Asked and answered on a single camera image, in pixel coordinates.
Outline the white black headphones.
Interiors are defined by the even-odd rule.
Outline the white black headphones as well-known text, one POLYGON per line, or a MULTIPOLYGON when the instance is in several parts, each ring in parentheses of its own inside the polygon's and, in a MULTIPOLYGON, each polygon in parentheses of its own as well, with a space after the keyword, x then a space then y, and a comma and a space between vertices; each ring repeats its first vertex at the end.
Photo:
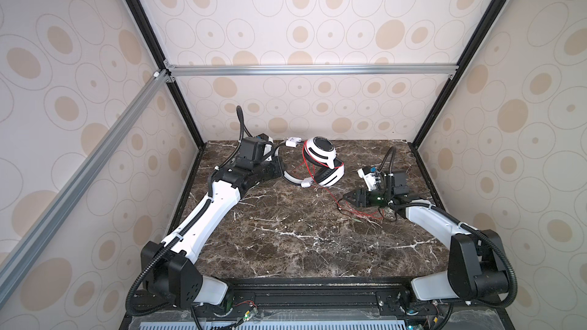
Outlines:
POLYGON ((302 188, 309 188, 313 184, 323 188, 331 187, 339 182, 345 173, 345 164, 337 157, 333 143, 325 137, 316 136, 303 141, 300 137, 289 137, 276 148, 275 157, 283 147, 296 148, 302 146, 303 165, 310 174, 305 179, 299 179, 287 172, 284 162, 281 162, 283 177, 287 182, 302 188))

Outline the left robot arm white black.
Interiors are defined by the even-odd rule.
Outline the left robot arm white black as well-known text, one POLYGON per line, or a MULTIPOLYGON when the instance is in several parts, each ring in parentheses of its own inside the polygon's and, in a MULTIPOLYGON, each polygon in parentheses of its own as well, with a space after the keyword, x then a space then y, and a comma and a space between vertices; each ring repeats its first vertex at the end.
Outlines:
POLYGON ((236 164, 217 167, 194 211, 161 242, 150 241, 143 247, 142 271, 128 291, 126 312, 139 317, 173 306, 188 310, 195 303, 227 311, 229 284, 198 271, 200 252, 224 216, 250 189, 282 176, 280 157, 271 157, 251 169, 236 164))

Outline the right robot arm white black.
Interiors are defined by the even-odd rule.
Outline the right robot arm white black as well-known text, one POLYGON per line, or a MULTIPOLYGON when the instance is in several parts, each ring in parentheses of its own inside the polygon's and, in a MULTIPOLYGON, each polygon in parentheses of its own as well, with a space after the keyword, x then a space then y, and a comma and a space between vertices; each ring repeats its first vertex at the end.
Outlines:
POLYGON ((460 299, 493 308, 507 308, 515 301, 518 278, 497 232, 478 230, 414 193, 359 188, 343 199, 354 208, 391 209, 449 249, 447 270, 411 281, 418 300, 460 299))

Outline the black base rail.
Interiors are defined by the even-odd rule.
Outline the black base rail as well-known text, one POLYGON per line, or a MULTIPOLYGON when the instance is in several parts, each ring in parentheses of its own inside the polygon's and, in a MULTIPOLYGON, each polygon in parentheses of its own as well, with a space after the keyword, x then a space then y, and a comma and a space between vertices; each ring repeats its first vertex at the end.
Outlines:
POLYGON ((418 300, 406 277, 230 279, 229 305, 125 316, 123 329, 512 329, 505 310, 418 300))

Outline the horizontal aluminium frame bar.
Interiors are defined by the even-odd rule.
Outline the horizontal aluminium frame bar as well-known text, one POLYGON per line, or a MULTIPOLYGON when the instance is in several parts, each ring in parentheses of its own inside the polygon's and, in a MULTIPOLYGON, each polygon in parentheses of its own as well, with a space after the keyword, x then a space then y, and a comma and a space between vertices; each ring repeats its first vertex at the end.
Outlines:
POLYGON ((457 64, 326 64, 326 65, 241 65, 171 66, 172 76, 304 76, 304 75, 394 75, 454 74, 457 64))

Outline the left slanted aluminium frame bar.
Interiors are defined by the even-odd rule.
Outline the left slanted aluminium frame bar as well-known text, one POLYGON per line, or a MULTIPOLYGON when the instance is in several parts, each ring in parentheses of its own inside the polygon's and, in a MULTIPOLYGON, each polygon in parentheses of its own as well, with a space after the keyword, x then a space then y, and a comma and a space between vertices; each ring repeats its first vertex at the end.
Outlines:
POLYGON ((27 235, 19 241, 1 268, 2 306, 10 299, 35 261, 104 168, 106 162, 116 152, 124 137, 135 125, 155 94, 167 83, 170 76, 169 70, 159 70, 157 76, 149 79, 130 106, 107 131, 89 157, 79 166, 69 182, 33 224, 27 235))

